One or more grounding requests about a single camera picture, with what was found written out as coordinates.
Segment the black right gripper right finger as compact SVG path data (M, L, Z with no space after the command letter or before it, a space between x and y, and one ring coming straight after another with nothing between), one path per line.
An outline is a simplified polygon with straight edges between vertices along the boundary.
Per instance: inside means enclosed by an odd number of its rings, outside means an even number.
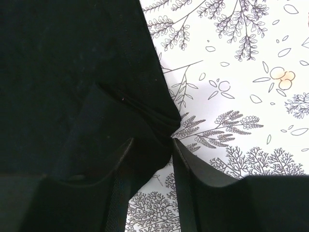
M235 179L173 140L173 168L183 232L306 232L309 178Z

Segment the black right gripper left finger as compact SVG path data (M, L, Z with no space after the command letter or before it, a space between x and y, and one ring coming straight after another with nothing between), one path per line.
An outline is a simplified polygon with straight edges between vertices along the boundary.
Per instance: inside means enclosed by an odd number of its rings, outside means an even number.
M131 191L127 140L98 175L57 181L45 175L0 176L3 232L122 232Z

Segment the black t shirt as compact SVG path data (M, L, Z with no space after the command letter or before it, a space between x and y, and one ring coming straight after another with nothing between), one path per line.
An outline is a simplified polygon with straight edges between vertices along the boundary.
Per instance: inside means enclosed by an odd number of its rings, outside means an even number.
M0 3L0 171L56 178L110 167L129 138L140 186L180 126L138 0Z

